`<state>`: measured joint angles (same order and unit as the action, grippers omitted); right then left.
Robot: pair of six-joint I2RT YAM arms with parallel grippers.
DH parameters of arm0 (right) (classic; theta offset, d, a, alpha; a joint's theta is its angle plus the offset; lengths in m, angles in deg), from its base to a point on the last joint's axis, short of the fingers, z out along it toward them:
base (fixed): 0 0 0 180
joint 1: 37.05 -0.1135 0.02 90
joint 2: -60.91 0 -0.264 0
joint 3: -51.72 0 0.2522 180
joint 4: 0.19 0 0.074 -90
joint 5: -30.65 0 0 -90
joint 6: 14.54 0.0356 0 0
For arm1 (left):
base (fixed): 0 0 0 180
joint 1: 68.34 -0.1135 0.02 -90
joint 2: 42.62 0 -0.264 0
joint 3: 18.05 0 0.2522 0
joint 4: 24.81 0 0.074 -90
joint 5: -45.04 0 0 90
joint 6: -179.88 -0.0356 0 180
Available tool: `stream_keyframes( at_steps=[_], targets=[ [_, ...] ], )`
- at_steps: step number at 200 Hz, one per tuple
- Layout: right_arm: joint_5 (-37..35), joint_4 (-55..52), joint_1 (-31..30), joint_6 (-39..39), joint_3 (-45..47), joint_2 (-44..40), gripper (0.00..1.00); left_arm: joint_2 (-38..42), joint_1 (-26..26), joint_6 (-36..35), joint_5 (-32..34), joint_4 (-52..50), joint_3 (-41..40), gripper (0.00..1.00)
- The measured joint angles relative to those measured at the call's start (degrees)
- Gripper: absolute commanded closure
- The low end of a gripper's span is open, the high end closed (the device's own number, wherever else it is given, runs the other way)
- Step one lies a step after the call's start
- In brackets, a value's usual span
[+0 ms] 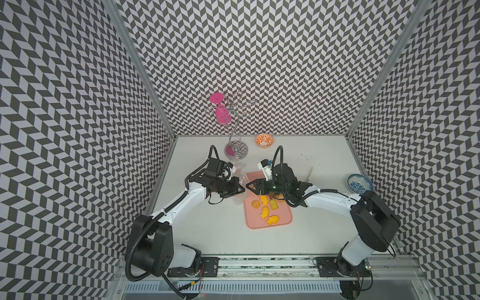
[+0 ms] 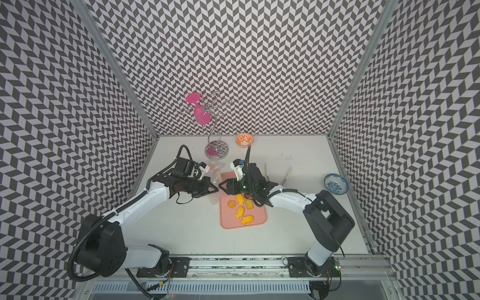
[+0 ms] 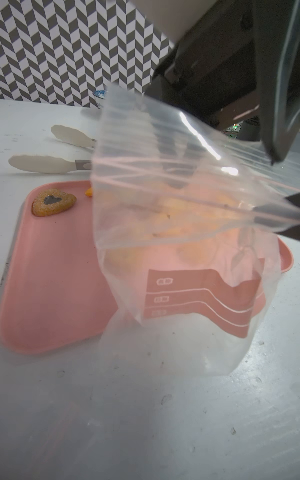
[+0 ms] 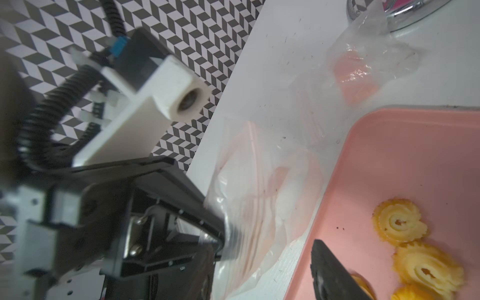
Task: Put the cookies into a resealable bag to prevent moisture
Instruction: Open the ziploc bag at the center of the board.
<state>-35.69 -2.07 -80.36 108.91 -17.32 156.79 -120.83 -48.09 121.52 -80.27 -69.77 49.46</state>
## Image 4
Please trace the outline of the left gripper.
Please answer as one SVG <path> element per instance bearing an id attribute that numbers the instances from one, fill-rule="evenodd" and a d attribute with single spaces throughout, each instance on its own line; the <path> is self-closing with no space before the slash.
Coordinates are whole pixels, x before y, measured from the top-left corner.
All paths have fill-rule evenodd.
<path id="1" fill-rule="evenodd" d="M 208 300 L 224 222 L 170 157 L 56 171 L 1 163 L 1 208 L 17 219 L 13 296 L 43 300 L 102 260 L 109 300 Z"/>

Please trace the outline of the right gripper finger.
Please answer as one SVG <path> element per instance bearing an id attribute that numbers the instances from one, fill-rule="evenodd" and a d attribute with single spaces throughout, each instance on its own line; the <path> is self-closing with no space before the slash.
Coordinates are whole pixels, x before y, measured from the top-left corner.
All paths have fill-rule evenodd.
<path id="1" fill-rule="evenodd" d="M 326 244 L 315 239 L 311 274 L 317 300 L 370 300 Z"/>

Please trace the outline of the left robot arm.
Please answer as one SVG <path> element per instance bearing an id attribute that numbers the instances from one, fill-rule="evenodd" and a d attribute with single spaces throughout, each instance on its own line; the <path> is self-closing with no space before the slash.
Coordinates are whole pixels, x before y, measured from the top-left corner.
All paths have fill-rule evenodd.
<path id="1" fill-rule="evenodd" d="M 1 52 L 1 207 L 17 219 L 12 289 L 43 300 L 102 260 L 108 300 L 208 300 L 225 224 L 168 156 L 151 151 L 195 118 L 211 90 L 142 27 L 128 36 L 101 1 L 112 41 L 36 101 Z"/>

